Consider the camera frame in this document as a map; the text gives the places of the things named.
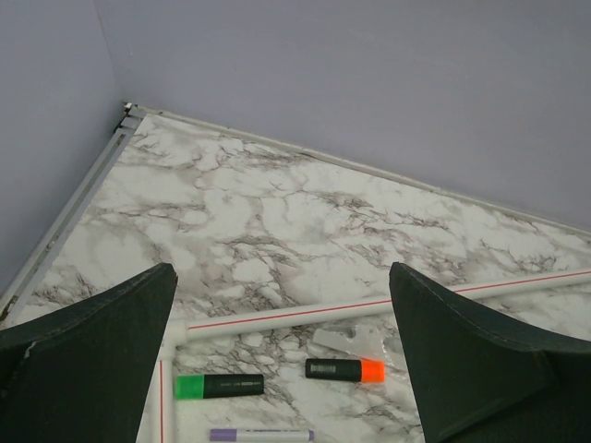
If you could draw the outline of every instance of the white pipe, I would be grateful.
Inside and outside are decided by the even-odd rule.
[[[591,282],[591,269],[551,272],[483,284],[463,284],[449,289],[477,300],[507,293],[524,293],[557,286]],[[202,320],[168,322],[151,382],[152,443],[174,443],[175,417],[172,360],[175,347],[187,341],[269,329],[303,326],[324,321],[392,312],[390,297],[368,297],[356,302],[308,305]]]
[[[158,360],[150,386],[151,441],[175,442],[175,401],[173,399],[173,361]]]
[[[523,293],[587,282],[591,282],[591,269],[581,269],[576,272],[551,272],[537,276],[520,277],[477,285],[462,284],[451,286],[449,289],[465,295],[467,298],[477,300],[507,293]],[[179,341],[176,344],[223,335],[292,328],[294,326],[309,325],[312,323],[374,316],[391,312],[392,300],[390,297],[368,297],[354,302],[288,307],[285,309],[274,309],[272,311],[205,318],[202,320],[177,320],[185,324],[187,334],[184,339],[181,339],[181,335],[177,334]],[[177,323],[175,330],[176,328],[181,329],[183,327],[180,323]]]

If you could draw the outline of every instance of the red line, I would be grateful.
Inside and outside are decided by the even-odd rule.
[[[351,307],[373,306],[373,305],[381,305],[383,303],[391,303],[391,301],[390,300],[383,300],[383,301],[380,301],[380,302],[359,303],[357,305],[327,307],[327,308],[324,308],[324,309],[315,309],[313,311],[306,311],[306,312],[294,312],[292,314],[280,314],[280,315],[277,315],[277,316],[246,318],[244,320],[222,321],[220,323],[211,323],[209,325],[191,326],[191,327],[189,327],[187,329],[212,328],[214,326],[227,326],[227,325],[235,325],[237,323],[250,323],[251,321],[273,320],[274,318],[295,317],[295,316],[301,316],[302,314],[317,314],[319,312],[340,311],[341,309],[349,309]]]
[[[486,285],[486,286],[475,286],[474,288],[460,289],[460,290],[458,290],[456,292],[457,293],[466,293],[466,292],[469,292],[469,291],[475,291],[475,290],[479,290],[479,289],[499,288],[501,286],[511,286],[511,285],[514,285],[514,284],[531,283],[531,282],[534,282],[534,281],[562,279],[564,277],[575,277],[577,275],[586,275],[586,274],[590,274],[590,273],[591,273],[591,270],[586,270],[586,271],[583,271],[583,272],[574,272],[572,274],[554,275],[554,276],[551,276],[551,277],[539,277],[539,278],[536,278],[536,279],[521,280],[521,281],[511,281],[511,282],[507,282],[507,283],[495,283],[495,284],[489,284],[489,285]],[[352,307],[382,305],[384,303],[391,303],[391,301],[390,300],[383,300],[383,301],[380,301],[380,302],[359,303],[357,305],[327,307],[325,309],[315,309],[315,310],[306,311],[306,312],[294,312],[292,314],[280,314],[280,315],[277,315],[277,316],[246,318],[244,320],[221,321],[220,323],[211,323],[209,325],[191,326],[191,327],[187,328],[187,330],[191,330],[191,329],[203,329],[203,328],[213,328],[213,327],[216,327],[216,326],[228,326],[228,325],[235,325],[235,324],[238,324],[238,323],[250,323],[252,321],[273,320],[275,318],[295,317],[295,316],[302,316],[302,315],[305,315],[305,314],[306,315],[307,314],[318,314],[319,312],[340,311],[342,309],[350,309]]]
[[[513,284],[522,284],[522,283],[532,283],[534,281],[562,279],[564,277],[575,277],[577,275],[586,275],[586,274],[590,274],[590,273],[591,273],[591,270],[585,270],[583,272],[574,272],[572,274],[553,275],[551,277],[538,277],[537,279],[512,281],[512,282],[508,282],[508,283],[495,283],[495,284],[489,284],[486,286],[475,286],[474,288],[460,289],[459,291],[456,291],[456,292],[457,293],[466,293],[468,291],[476,291],[479,289],[500,288],[501,286],[511,286]]]
[[[160,362],[160,442],[164,443],[163,361]]]

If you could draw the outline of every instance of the purple marker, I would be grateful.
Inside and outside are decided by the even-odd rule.
[[[314,431],[300,429],[212,429],[210,441],[289,441],[299,443],[314,441]]]

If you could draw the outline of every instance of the wall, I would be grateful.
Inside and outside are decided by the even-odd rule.
[[[121,113],[92,0],[0,0],[0,293]]]
[[[96,0],[125,98],[591,229],[591,3]]]

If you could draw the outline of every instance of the white marble tabletop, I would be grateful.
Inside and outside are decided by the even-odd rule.
[[[395,156],[395,140],[392,155]],[[403,261],[446,285],[591,266],[590,239],[308,156],[148,115],[20,321],[99,293],[158,262],[179,275],[172,317],[388,295]],[[591,340],[591,288],[503,296],[511,316]],[[395,332],[393,315],[348,321]],[[178,374],[262,373],[266,395],[176,404],[177,441],[211,427],[310,428],[319,442],[418,442],[408,376],[383,385],[306,380],[318,325],[193,342]],[[148,440],[142,425],[139,441]]]

